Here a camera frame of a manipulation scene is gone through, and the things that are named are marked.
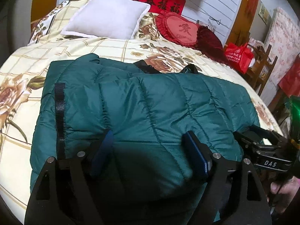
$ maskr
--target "floral bedspread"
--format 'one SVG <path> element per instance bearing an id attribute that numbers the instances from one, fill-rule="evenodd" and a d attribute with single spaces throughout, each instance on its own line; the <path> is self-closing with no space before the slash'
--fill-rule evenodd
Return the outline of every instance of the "floral bedspread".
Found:
<path id="1" fill-rule="evenodd" d="M 48 67 L 52 61 L 76 59 L 88 53 L 125 63 L 144 59 L 163 73 L 179 72 L 188 64 L 198 71 L 242 85 L 248 91 L 265 129 L 281 133 L 278 124 L 255 91 L 234 70 L 200 51 L 165 40 L 155 25 L 157 14 L 143 17 L 134 40 L 80 38 L 60 35 L 73 14 L 88 0 L 66 0 L 34 28 L 26 47 L 16 50 L 0 69 L 0 195 L 24 222 L 29 200 L 32 135 Z"/>

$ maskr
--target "red bag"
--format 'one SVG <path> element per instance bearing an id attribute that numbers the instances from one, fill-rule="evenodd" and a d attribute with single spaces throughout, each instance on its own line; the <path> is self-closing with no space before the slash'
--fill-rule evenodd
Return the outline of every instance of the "red bag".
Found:
<path id="1" fill-rule="evenodd" d="M 245 74 L 254 55 L 249 48 L 248 43 L 243 46 L 236 46 L 229 43 L 225 56 L 231 62 L 231 66 L 239 72 Z"/>

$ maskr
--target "teal puffer jacket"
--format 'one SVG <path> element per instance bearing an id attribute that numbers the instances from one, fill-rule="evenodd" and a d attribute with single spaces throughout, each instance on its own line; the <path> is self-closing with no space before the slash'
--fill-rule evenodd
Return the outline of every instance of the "teal puffer jacket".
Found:
<path id="1" fill-rule="evenodd" d="M 112 158 L 102 171 L 100 200 L 114 210 L 114 224 L 181 225 L 196 208 L 205 185 L 181 145 L 189 130 L 227 159 L 241 160 L 234 131 L 258 125 L 246 90 L 191 73 L 146 74 L 95 54 L 54 61 L 47 73 L 31 150 L 31 189 L 46 159 L 56 157 L 54 84 L 65 83 L 65 153 L 73 157 L 114 134 Z"/>

